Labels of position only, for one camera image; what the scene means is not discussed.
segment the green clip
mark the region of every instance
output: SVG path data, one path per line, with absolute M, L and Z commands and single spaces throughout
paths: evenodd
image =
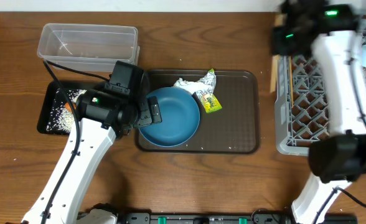
M 238 224 L 246 224 L 246 218 L 239 218 L 238 219 Z
M 166 224 L 166 217 L 158 217 L 158 224 Z

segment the white wall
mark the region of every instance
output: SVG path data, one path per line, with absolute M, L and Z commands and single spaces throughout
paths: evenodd
M 270 12 L 283 0 L 0 0 L 0 11 Z M 366 0 L 331 0 L 361 6 Z

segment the brown tabletop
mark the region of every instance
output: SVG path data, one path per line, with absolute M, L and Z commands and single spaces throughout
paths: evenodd
M 253 155 L 142 152 L 133 135 L 115 142 L 100 163 L 81 210 L 109 202 L 153 212 L 251 213 L 284 210 L 309 175 L 305 157 L 275 146 L 274 94 L 269 92 L 272 13 L 0 12 L 0 223 L 19 222 L 43 190 L 67 137 L 39 134 L 49 82 L 36 55 L 46 23 L 135 26 L 139 66 L 149 69 L 248 70 L 258 79 L 261 145 Z M 57 71 L 61 79 L 86 80 Z M 349 188 L 366 202 L 366 175 Z M 340 196 L 330 209 L 366 209 Z

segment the blue bowl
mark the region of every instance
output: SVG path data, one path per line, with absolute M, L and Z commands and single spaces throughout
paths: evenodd
M 200 124 L 200 110 L 185 90 L 166 87 L 151 92 L 156 96 L 162 122 L 139 128 L 149 142 L 162 147 L 178 146 L 189 140 Z

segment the dish rack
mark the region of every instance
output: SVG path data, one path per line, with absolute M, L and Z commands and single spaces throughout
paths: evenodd
M 366 16 L 360 22 L 366 44 Z M 276 146 L 282 154 L 307 156 L 308 146 L 329 136 L 328 103 L 319 64 L 313 58 L 292 59 L 290 91 L 289 58 L 278 61 L 277 100 L 274 104 Z

